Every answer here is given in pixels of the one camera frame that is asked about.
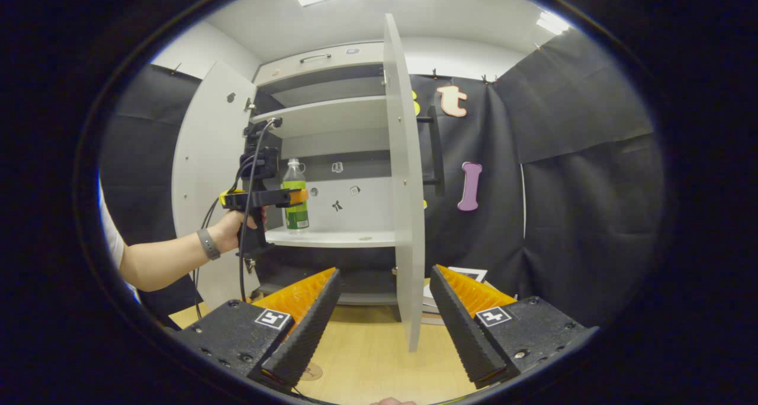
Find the drawer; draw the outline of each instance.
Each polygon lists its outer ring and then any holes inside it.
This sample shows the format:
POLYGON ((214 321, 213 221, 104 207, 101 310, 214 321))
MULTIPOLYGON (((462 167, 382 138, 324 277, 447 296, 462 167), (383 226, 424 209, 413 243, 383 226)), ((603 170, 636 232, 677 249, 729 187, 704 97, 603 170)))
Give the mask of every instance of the drawer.
POLYGON ((304 73, 363 65, 381 65, 383 58, 384 43, 382 41, 329 47, 266 63, 258 69, 254 83, 261 87, 304 73))

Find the gray wristband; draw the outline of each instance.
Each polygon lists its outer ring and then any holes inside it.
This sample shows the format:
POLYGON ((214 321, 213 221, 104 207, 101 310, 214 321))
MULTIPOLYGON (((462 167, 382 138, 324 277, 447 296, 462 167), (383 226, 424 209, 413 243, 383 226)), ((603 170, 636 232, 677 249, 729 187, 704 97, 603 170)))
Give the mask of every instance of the gray wristband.
POLYGON ((200 243, 203 244, 203 250, 205 255, 211 260, 216 260, 221 257, 219 249, 216 248, 216 243, 211 238, 211 233, 208 233, 208 229, 200 229, 197 232, 197 236, 200 237, 200 243))

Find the water bottle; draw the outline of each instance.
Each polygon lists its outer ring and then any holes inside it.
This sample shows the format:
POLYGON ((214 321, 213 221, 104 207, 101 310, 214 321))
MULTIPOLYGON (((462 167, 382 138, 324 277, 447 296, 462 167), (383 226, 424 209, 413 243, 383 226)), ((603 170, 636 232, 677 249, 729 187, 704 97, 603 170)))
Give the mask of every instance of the water bottle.
MULTIPOLYGON (((287 172, 282 178, 282 189, 306 189, 306 171, 305 164, 300 164, 296 157, 287 162, 287 172)), ((308 203, 303 202, 300 205, 284 209, 284 225, 290 233, 302 233, 308 228, 308 203)))

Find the wooden table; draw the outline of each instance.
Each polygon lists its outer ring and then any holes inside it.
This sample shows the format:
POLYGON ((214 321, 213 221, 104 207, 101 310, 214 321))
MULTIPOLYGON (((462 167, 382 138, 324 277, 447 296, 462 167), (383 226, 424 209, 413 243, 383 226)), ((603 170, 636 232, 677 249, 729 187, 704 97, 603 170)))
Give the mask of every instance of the wooden table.
MULTIPOLYGON (((200 304, 203 315, 208 311, 200 304)), ((476 391, 468 381, 443 325, 422 324, 419 349, 408 353, 403 327, 391 306, 336 306, 312 364, 323 370, 297 389, 332 403, 369 405, 384 397, 417 405, 452 400, 476 391)), ((195 308, 171 315, 179 327, 197 321, 195 308)))

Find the green label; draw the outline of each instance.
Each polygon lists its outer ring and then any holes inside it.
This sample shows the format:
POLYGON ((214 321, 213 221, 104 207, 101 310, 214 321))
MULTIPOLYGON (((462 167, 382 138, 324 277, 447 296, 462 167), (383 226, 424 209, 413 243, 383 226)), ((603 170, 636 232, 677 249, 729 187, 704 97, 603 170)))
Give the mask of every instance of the green label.
MULTIPOLYGON (((305 189, 305 181, 284 181, 282 189, 305 189)), ((308 227, 308 203, 303 202, 298 206, 285 208, 284 213, 287 215, 287 229, 305 229, 308 227)))

